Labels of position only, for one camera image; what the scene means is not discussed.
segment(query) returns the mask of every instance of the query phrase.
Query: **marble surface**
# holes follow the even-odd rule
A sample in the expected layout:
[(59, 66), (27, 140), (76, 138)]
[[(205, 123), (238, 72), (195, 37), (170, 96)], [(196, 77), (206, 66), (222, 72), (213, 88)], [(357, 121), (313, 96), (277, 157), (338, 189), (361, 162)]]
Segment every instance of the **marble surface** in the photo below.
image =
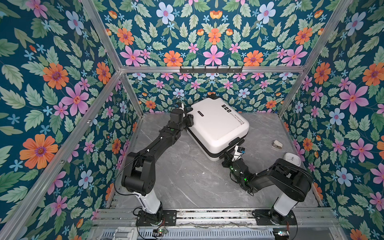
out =
[[(242, 113), (250, 124), (245, 138), (244, 162), (250, 172), (260, 172), (271, 166), (286, 152), (295, 153), (292, 142), (277, 114)], [(146, 147), (167, 124), (169, 114), (145, 114), (139, 137), (132, 150), (137, 152)], [(282, 149), (272, 147), (279, 140)], [(179, 140), (156, 162), (156, 184), (154, 190), (164, 208), (231, 208), (272, 207), (281, 190), (269, 186), (250, 196), (229, 178), (229, 169), (223, 168), (222, 160), (209, 160), (192, 138), (183, 131)], [(115, 196), (117, 209), (140, 206), (135, 196)], [(317, 207), (312, 191), (304, 202), (297, 206)]]

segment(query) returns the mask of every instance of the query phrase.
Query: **wallpaper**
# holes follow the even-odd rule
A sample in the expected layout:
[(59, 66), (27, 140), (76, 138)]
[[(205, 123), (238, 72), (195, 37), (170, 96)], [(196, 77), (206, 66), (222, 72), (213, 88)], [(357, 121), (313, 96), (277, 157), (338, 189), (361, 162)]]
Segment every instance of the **wallpaper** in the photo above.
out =
[[(0, 228), (114, 73), (79, 1), (0, 3)], [(18, 239), (86, 239), (135, 127), (120, 82)]]
[(353, 240), (382, 239), (384, 6), (354, 1), (284, 119), (323, 204)]
[(329, 0), (96, 2), (127, 66), (300, 65), (336, 5)]

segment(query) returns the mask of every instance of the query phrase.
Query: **horizontal metal bar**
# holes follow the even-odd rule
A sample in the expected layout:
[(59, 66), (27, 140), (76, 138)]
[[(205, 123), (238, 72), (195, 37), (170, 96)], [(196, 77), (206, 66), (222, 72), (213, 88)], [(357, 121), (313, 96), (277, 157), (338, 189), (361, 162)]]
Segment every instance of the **horizontal metal bar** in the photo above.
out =
[(89, 120), (95, 118), (96, 114), (105, 103), (105, 100), (109, 96), (110, 92), (116, 86), (120, 76), (121, 73), (116, 72), (111, 77), (107, 85), (104, 86), (96, 100), (89, 107), (87, 112), (81, 118), (80, 122), (76, 125), (72, 133), (65, 140), (62, 147), (41, 173), (40, 177), (29, 190), (27, 195), (24, 197), (25, 200), (22, 201), (12, 218), (3, 226), (0, 231), (0, 239), (13, 240), (17, 237), (20, 230), (25, 226), (29, 217), (35, 211), (37, 205), (41, 202), (41, 199), (48, 191), (48, 188), (54, 182), (60, 170), (63, 168), (64, 163), (72, 154), (73, 149), (76, 147), (77, 143), (81, 140), (85, 131), (88, 129)]
[(279, 117), (282, 117), (285, 110), (288, 108), (289, 104), (295, 98), (295, 95), (296, 95), (297, 91), (299, 90), (301, 84), (303, 83), (303, 80), (305, 79), (305, 77), (307, 77), (312, 66), (316, 63), (317, 58), (319, 57), (321, 51), (325, 47), (325, 45), (328, 42), (329, 38), (331, 37), (333, 31), (335, 30), (335, 28), (339, 24), (340, 20), (343, 18), (345, 12), (347, 11), (348, 6), (351, 3), (352, 3), (352, 0), (340, 0), (339, 3), (337, 4), (336, 9), (333, 11), (327, 24), (324, 27), (323, 33), (319, 37), (319, 40), (317, 41), (316, 45), (312, 49), (310, 55), (308, 56), (308, 58), (305, 62), (304, 71), (297, 77), (297, 79), (296, 79), (295, 83), (293, 84), (291, 90), (289, 91), (287, 97), (284, 99), (284, 103), (278, 112)]
[(104, 23), (101, 20), (101, 17), (96, 9), (93, 0), (82, 0), (81, 3), (83, 4), (85, 11), (87, 12), (88, 17), (91, 20), (93, 27), (95, 28), (95, 31), (99, 36), (105, 51), (111, 59), (112, 65), (114, 66), (115, 70), (118, 71), (122, 67), (122, 63), (111, 42), (111, 39), (107, 34), (107, 31), (105, 30)]
[(230, 73), (237, 69), (235, 73), (302, 73), (303, 66), (258, 66), (258, 67), (229, 67), (229, 66), (197, 66), (194, 67), (134, 67), (122, 66), (123, 73)]

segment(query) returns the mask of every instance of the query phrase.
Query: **white suitcase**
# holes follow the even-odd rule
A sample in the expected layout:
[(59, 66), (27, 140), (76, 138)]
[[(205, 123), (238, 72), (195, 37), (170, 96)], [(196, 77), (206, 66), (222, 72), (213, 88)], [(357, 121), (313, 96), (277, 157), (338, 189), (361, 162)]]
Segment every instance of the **white suitcase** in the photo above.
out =
[(223, 99), (214, 97), (201, 100), (191, 107), (194, 125), (188, 134), (212, 161), (223, 158), (248, 133), (249, 123)]

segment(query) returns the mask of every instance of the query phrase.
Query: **metal beam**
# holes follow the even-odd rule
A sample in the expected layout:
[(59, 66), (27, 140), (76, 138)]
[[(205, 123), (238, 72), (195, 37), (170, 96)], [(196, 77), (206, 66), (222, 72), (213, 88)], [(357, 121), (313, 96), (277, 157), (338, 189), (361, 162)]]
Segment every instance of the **metal beam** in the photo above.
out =
[(303, 66), (258, 66), (258, 67), (229, 67), (229, 66), (197, 66), (197, 67), (134, 67), (122, 66), (122, 73), (302, 73)]
[(109, 38), (107, 31), (105, 30), (104, 23), (101, 20), (101, 17), (93, 3), (93, 0), (82, 0), (83, 4), (89, 19), (91, 20), (93, 27), (95, 28), (96, 33), (99, 35), (101, 44), (104, 46), (105, 51), (107, 52), (109, 58), (111, 59), (112, 65), (116, 71), (119, 71), (122, 67), (120, 58)]
[(47, 193), (48, 188), (63, 168), (64, 163), (72, 154), (77, 143), (83, 137), (85, 131), (89, 127), (89, 123), (96, 117), (96, 114), (105, 103), (105, 100), (109, 96), (110, 92), (116, 86), (120, 76), (121, 72), (115, 72), (109, 82), (104, 86), (95, 101), (83, 115), (80, 122), (68, 136), (62, 147), (44, 169), (35, 184), (29, 190), (28, 194), (24, 197), (24, 200), (21, 202), (11, 219), (8, 220), (8, 222), (3, 226), (0, 231), (0, 239), (14, 240), (17, 237), (29, 217), (37, 208), (37, 205), (39, 205), (42, 198)]
[(297, 77), (287, 97), (284, 99), (284, 103), (278, 112), (279, 117), (283, 116), (285, 110), (288, 108), (289, 104), (294, 99), (297, 91), (299, 90), (301, 84), (303, 83), (303, 80), (305, 79), (305, 77), (307, 77), (312, 66), (316, 63), (316, 60), (319, 57), (321, 51), (327, 44), (333, 31), (339, 24), (340, 20), (344, 16), (345, 12), (347, 11), (352, 1), (353, 0), (340, 0), (339, 3), (337, 4), (336, 9), (333, 11), (331, 17), (329, 18), (327, 24), (324, 27), (323, 33), (320, 35), (319, 40), (317, 41), (316, 45), (312, 49), (310, 55), (308, 56), (304, 64), (304, 71)]
[(141, 109), (141, 106), (139, 104), (139, 100), (137, 99), (137, 95), (136, 95), (135, 91), (133, 90), (133, 86), (129, 82), (128, 76), (125, 73), (122, 75), (121, 83), (123, 84), (125, 90), (127, 91), (128, 97), (131, 100), (133, 108), (135, 109), (139, 118), (141, 118), (143, 116), (143, 110)]

